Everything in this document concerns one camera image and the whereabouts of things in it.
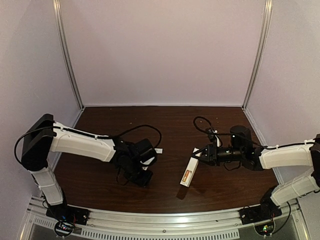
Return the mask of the orange AA battery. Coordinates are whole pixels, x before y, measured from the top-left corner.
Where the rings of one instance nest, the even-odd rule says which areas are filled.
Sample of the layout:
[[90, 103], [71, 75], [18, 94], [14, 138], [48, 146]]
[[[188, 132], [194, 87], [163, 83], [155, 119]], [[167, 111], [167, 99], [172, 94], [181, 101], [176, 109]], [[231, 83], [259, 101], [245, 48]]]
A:
[[186, 183], [188, 181], [188, 177], [189, 175], [192, 173], [192, 171], [190, 170], [186, 170], [184, 175], [183, 175], [183, 178], [182, 178], [182, 182]]

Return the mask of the white remote battery cover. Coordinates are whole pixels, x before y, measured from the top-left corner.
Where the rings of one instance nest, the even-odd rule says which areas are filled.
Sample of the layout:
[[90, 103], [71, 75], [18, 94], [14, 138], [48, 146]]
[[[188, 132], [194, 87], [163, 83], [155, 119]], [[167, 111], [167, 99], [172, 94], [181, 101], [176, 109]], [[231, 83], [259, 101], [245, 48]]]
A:
[[162, 148], [155, 148], [154, 150], [156, 151], [157, 154], [162, 154], [163, 153], [163, 149]]

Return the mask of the white remote control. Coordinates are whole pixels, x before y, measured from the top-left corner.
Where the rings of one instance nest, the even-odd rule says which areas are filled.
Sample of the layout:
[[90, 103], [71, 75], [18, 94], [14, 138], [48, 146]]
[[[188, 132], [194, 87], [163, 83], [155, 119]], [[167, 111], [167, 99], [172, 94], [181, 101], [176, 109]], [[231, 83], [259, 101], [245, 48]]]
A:
[[195, 159], [193, 157], [190, 157], [189, 162], [188, 162], [188, 164], [186, 166], [186, 169], [185, 169], [185, 171], [183, 173], [183, 176], [184, 176], [186, 170], [190, 170], [190, 171], [192, 171], [192, 173], [188, 176], [187, 182], [182, 182], [182, 179], [183, 179], [183, 176], [182, 176], [182, 179], [180, 181], [180, 185], [182, 185], [184, 187], [187, 187], [187, 188], [190, 187], [190, 184], [192, 182], [192, 179], [193, 179], [194, 174], [196, 172], [196, 169], [198, 167], [198, 163], [199, 163], [199, 161], [197, 159]]

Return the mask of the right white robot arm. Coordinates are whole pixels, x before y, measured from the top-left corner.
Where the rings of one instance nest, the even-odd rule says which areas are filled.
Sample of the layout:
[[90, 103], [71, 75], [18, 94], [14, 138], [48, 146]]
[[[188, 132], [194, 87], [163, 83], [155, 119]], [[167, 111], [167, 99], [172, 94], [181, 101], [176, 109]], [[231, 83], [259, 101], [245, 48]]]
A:
[[270, 188], [259, 203], [258, 213], [270, 218], [280, 205], [311, 192], [320, 191], [320, 137], [286, 145], [263, 146], [252, 141], [251, 130], [243, 125], [230, 128], [230, 145], [221, 145], [221, 134], [206, 129], [210, 144], [196, 150], [192, 157], [209, 166], [238, 162], [251, 171], [277, 167], [307, 166], [309, 169], [292, 180]]

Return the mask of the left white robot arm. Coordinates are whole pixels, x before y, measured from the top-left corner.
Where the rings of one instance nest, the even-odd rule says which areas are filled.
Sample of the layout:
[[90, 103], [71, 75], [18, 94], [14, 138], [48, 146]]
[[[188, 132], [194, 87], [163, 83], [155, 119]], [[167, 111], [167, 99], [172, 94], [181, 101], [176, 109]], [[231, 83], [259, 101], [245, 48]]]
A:
[[68, 153], [111, 163], [124, 171], [128, 182], [145, 187], [152, 178], [148, 168], [157, 162], [155, 146], [147, 139], [136, 143], [124, 141], [124, 132], [109, 136], [67, 127], [54, 120], [52, 114], [41, 116], [17, 142], [23, 142], [21, 156], [16, 161], [29, 171], [42, 191], [49, 216], [58, 221], [76, 219], [68, 206], [47, 157], [50, 152]]

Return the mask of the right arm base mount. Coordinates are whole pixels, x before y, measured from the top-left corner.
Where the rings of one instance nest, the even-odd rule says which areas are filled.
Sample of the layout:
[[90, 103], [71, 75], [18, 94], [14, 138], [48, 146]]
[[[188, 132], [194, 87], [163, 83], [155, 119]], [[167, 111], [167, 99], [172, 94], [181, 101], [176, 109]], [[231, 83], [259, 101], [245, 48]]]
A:
[[257, 224], [254, 226], [254, 230], [262, 237], [272, 236], [276, 228], [275, 217], [282, 215], [279, 207], [267, 204], [245, 206], [238, 213], [242, 225]]

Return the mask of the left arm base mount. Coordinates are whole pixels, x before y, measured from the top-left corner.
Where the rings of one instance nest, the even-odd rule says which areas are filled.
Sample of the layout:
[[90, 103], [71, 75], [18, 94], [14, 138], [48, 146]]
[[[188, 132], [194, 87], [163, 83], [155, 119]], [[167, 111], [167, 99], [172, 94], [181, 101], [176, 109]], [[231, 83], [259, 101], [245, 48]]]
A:
[[70, 236], [76, 228], [76, 225], [85, 226], [89, 218], [90, 211], [85, 208], [79, 208], [69, 205], [49, 205], [46, 216], [54, 218], [53, 230], [60, 238]]

